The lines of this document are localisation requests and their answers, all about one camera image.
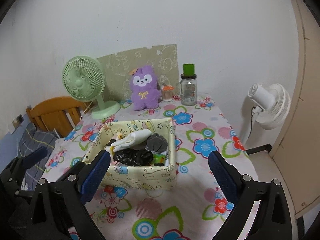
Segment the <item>yellow cartoon storage box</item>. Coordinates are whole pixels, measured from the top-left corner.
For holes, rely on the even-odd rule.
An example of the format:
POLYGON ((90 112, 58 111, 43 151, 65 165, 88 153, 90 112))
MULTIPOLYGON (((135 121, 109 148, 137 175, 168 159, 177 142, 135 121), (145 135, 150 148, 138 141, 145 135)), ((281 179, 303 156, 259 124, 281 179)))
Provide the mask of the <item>yellow cartoon storage box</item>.
POLYGON ((167 140, 166 160, 168 163, 164 166, 140 167, 112 163, 101 182, 102 185, 147 190, 170 190, 175 186, 177 170, 175 129, 171 118, 120 121, 103 125, 87 150, 84 163, 90 164, 117 133, 126 136, 144 128, 149 129, 152 133, 158 133, 167 140))

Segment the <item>floral tablecloth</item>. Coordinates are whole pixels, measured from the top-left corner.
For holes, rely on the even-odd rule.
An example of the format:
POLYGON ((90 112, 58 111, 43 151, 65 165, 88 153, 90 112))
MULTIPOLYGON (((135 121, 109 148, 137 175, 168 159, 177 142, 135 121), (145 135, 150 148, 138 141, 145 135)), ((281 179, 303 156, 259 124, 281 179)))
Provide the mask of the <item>floral tablecloth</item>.
POLYGON ((208 155, 219 151, 240 173, 257 179, 244 146, 213 100, 200 97, 197 105, 184 106, 180 100, 163 102, 156 109, 135 111, 131 101, 108 119, 96 121, 86 115, 56 143, 43 173, 55 181, 81 161, 104 124, 136 121, 152 128, 152 121, 172 118, 175 127, 176 185, 163 189, 152 185, 152 172, 145 181, 129 186, 129 171, 111 167, 106 186, 101 187, 86 207, 106 239, 212 239, 230 214, 233 204, 224 197, 208 166, 208 155))

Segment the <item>white standing fan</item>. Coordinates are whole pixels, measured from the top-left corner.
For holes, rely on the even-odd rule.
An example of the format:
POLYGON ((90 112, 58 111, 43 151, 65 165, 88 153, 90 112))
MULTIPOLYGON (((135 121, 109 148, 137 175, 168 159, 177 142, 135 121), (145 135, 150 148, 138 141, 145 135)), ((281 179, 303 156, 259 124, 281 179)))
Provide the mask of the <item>white standing fan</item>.
POLYGON ((254 124, 264 130, 272 130, 280 126, 289 114, 291 98, 288 91, 279 83, 264 88, 253 84, 248 90, 247 97, 253 103, 250 110, 248 128, 240 137, 244 145, 253 131, 254 124))

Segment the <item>green cup on jar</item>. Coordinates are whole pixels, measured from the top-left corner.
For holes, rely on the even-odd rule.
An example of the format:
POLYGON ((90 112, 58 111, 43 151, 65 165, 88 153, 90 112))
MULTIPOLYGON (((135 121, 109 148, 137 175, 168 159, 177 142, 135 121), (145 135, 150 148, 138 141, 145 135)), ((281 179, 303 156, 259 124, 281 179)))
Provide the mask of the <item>green cup on jar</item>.
POLYGON ((195 75, 195 64, 192 64, 192 63, 183 64, 183 75, 184 76, 195 75))

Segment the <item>black plastic bag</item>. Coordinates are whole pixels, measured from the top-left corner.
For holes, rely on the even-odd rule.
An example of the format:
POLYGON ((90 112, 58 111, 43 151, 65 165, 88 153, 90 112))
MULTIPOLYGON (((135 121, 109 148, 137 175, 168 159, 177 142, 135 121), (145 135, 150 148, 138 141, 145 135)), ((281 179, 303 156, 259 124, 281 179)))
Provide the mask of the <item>black plastic bag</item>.
POLYGON ((127 166, 149 166, 153 161, 153 153, 145 149, 124 149, 116 152, 113 159, 127 166))

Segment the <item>plaid grey blanket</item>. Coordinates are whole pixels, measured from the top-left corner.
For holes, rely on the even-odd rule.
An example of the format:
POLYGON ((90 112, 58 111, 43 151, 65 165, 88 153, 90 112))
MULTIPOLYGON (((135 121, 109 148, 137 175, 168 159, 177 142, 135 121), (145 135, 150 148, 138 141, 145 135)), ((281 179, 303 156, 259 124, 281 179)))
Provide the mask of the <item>plaid grey blanket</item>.
POLYGON ((54 132, 42 131, 31 122, 27 125, 18 144, 18 156, 26 157, 38 148, 44 147, 47 155, 31 168, 27 169, 23 178, 22 190, 33 191, 44 172, 50 170, 49 157, 55 148, 58 137, 54 132))

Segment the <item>wooden chair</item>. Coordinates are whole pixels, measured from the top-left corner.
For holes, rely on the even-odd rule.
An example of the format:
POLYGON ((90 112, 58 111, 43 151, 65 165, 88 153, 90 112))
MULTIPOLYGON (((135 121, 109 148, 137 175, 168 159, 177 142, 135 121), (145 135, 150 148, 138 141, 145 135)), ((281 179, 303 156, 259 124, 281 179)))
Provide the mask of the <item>wooden chair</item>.
POLYGON ((88 102, 77 101, 70 96, 60 96, 45 100, 35 107, 27 107, 29 120, 40 130, 52 132, 56 130, 61 137, 67 137, 73 125, 80 122, 80 111, 86 113, 88 102))

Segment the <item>cotton swab container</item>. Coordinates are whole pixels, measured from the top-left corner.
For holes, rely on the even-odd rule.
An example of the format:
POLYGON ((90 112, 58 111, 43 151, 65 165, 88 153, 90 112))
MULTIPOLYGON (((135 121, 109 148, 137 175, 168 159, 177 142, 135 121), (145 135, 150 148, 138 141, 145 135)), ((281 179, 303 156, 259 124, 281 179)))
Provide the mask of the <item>cotton swab container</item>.
POLYGON ((161 92, 162 92, 162 100, 165 102, 170 102, 173 100, 174 96, 174 87, 171 85, 162 84, 161 85, 161 92))

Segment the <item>wall power outlet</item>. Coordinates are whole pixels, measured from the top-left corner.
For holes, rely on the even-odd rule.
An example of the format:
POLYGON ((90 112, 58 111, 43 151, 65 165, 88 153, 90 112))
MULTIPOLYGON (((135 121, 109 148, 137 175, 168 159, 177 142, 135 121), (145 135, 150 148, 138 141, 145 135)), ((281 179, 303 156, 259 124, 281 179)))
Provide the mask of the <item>wall power outlet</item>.
POLYGON ((23 116, 20 114, 17 118, 16 118, 16 122, 18 125, 20 125, 22 122, 24 121, 23 116))

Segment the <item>green desk fan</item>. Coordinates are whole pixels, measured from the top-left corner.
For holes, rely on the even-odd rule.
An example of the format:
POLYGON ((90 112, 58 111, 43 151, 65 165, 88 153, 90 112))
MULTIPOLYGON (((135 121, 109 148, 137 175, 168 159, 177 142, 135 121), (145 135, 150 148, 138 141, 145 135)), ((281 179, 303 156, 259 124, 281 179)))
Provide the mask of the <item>green desk fan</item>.
POLYGON ((65 90, 75 100, 81 102, 96 101, 92 110, 93 119, 104 119, 120 110, 120 103, 105 101, 103 92, 106 77, 99 61, 88 56, 76 56, 70 59, 62 71, 62 83, 65 90))

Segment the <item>white drawstring cloth bag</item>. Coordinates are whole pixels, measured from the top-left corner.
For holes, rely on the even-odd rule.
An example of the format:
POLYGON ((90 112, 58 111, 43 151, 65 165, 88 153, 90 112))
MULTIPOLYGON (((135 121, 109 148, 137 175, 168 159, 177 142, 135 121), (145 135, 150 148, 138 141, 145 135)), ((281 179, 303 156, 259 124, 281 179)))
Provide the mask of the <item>white drawstring cloth bag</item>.
POLYGON ((142 129, 128 134, 123 139, 117 140, 111 144, 113 152, 119 152, 132 146, 136 146, 146 141, 152 135, 149 129, 142 129))

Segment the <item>purple plush toy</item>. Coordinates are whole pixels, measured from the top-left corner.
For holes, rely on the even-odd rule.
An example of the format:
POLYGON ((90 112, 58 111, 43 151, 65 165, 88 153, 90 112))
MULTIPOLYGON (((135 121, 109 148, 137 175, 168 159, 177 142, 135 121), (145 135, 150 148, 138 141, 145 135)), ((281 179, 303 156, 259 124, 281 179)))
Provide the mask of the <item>purple plush toy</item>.
POLYGON ((135 111, 156 109, 161 92, 152 66, 143 66, 131 72, 131 101, 135 111))

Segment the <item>grey cloth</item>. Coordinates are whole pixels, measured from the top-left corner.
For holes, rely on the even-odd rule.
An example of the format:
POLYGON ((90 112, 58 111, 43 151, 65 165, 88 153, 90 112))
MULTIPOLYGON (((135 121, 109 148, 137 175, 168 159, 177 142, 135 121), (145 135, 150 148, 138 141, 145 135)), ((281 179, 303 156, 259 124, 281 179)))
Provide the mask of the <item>grey cloth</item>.
POLYGON ((158 133, 150 135, 146 140, 146 148, 148 151, 162 153, 167 150, 167 147, 167 140, 158 133))

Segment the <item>cartoon print cardboard panel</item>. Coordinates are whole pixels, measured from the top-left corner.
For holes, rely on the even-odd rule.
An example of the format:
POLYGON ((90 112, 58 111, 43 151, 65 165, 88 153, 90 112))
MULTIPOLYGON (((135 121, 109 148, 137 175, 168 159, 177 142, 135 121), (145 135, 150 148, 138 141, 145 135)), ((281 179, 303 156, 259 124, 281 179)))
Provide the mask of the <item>cartoon print cardboard panel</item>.
POLYGON ((104 100, 123 101, 131 99, 131 71, 143 66, 151 66, 160 85, 174 87, 174 93, 180 92, 180 75, 177 60, 177 46, 166 44, 150 48, 137 48, 100 57, 105 71, 106 86, 104 100))

